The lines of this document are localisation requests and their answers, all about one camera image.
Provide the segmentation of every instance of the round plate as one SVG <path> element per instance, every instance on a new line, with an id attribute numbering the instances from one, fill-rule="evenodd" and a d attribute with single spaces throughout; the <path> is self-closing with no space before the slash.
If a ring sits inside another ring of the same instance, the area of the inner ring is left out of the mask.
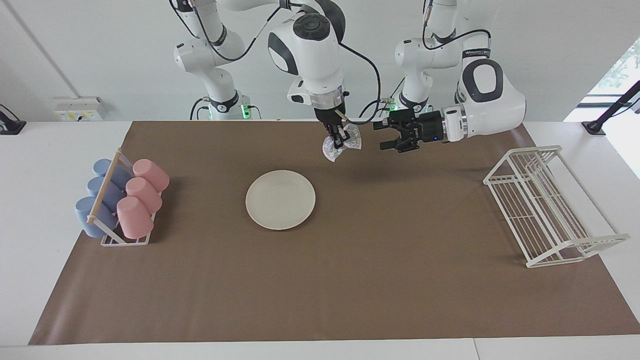
<path id="1" fill-rule="evenodd" d="M 316 205 L 316 191 L 306 177 L 288 170 L 260 176 L 246 193 L 246 210 L 262 227 L 287 230 L 302 224 Z"/>

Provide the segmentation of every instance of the cup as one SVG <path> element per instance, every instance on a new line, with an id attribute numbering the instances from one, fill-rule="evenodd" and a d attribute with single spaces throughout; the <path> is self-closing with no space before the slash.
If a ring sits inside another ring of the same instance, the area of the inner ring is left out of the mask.
<path id="1" fill-rule="evenodd" d="M 169 186 L 169 175 L 149 159 L 136 161 L 133 164 L 133 174 L 146 179 L 158 193 L 163 192 Z"/>
<path id="2" fill-rule="evenodd" d="M 111 160 L 109 159 L 101 159 L 93 164 L 93 173 L 96 176 L 106 176 L 107 170 L 111 166 Z M 127 181 L 131 180 L 133 176 L 124 169 L 124 167 L 117 165 L 116 170 L 113 172 L 113 176 L 111 176 L 111 182 L 116 184 L 116 186 L 123 190 L 127 186 Z"/>
<path id="3" fill-rule="evenodd" d="M 137 197 L 145 206 L 149 214 L 153 214 L 162 207 L 162 198 L 156 189 L 144 178 L 134 177 L 127 183 L 127 195 Z"/>
<path id="4" fill-rule="evenodd" d="M 100 187 L 104 182 L 104 176 L 94 177 L 89 181 L 86 185 L 86 190 L 92 197 L 98 197 L 98 192 L 100 191 Z M 116 184 L 111 181 L 107 184 L 107 191 L 104 193 L 104 198 L 102 198 L 102 203 L 109 209 L 111 213 L 115 213 L 118 201 L 124 199 L 124 193 L 120 190 Z"/>
<path id="5" fill-rule="evenodd" d="M 89 225 L 86 223 L 86 220 L 87 220 L 86 218 L 91 213 L 91 208 L 93 207 L 94 202 L 95 202 L 95 197 L 92 197 L 92 196 L 85 197 L 80 201 L 78 201 L 76 203 L 76 216 L 78 217 L 78 220 L 80 220 L 80 223 L 82 224 L 84 231 L 89 237 L 101 238 L 105 236 L 106 233 L 102 231 L 102 229 L 99 228 L 97 225 L 95 224 Z M 113 216 L 113 214 L 111 214 L 109 209 L 104 204 L 100 204 L 97 218 L 111 230 L 115 229 L 116 225 L 118 224 L 118 220 L 116 220 L 116 218 Z"/>
<path id="6" fill-rule="evenodd" d="M 118 202 L 118 219 L 122 233 L 129 239 L 143 238 L 154 229 L 154 222 L 137 197 L 127 196 Z"/>

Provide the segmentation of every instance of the pink cup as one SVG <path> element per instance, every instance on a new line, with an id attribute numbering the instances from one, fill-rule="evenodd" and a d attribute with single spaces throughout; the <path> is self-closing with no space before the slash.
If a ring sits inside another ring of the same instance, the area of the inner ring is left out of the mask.
<path id="1" fill-rule="evenodd" d="M 147 208 L 149 214 L 155 213 L 162 207 L 162 198 L 156 189 L 142 177 L 134 177 L 127 182 L 127 195 L 137 197 Z"/>
<path id="2" fill-rule="evenodd" d="M 146 179 L 156 189 L 156 192 L 161 193 L 169 186 L 169 175 L 149 159 L 136 161 L 133 164 L 133 174 Z"/>
<path id="3" fill-rule="evenodd" d="M 154 229 L 147 208 L 137 197 L 127 196 L 118 202 L 118 220 L 124 236 L 132 240 L 143 238 Z"/>

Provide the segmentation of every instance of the wooden stick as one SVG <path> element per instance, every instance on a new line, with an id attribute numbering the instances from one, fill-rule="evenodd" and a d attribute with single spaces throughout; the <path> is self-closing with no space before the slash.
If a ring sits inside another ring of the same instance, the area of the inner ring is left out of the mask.
<path id="1" fill-rule="evenodd" d="M 93 225 L 95 219 L 98 217 L 98 210 L 100 209 L 100 205 L 102 204 L 102 200 L 104 199 L 104 195 L 107 193 L 107 185 L 111 181 L 113 177 L 113 173 L 116 171 L 116 167 L 118 166 L 118 162 L 120 161 L 120 152 L 121 149 L 118 149 L 116 154 L 113 156 L 113 160 L 111 160 L 111 165 L 107 170 L 107 174 L 104 176 L 104 181 L 102 182 L 102 186 L 100 187 L 100 191 L 98 192 L 98 196 L 95 198 L 95 202 L 93 203 L 93 207 L 91 208 L 91 212 L 87 217 L 87 224 Z"/>

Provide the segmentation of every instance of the brown table surface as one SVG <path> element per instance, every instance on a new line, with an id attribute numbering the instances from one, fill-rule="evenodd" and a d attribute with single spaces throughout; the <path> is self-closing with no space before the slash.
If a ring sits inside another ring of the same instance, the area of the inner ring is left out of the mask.
<path id="1" fill-rule="evenodd" d="M 528 269 L 483 177 L 523 127 L 330 163 L 320 123 L 135 122 L 123 144 L 172 183 L 149 245 L 81 234 L 30 344 L 638 334 L 602 260 Z M 316 208 L 269 231 L 251 183 L 307 177 Z"/>

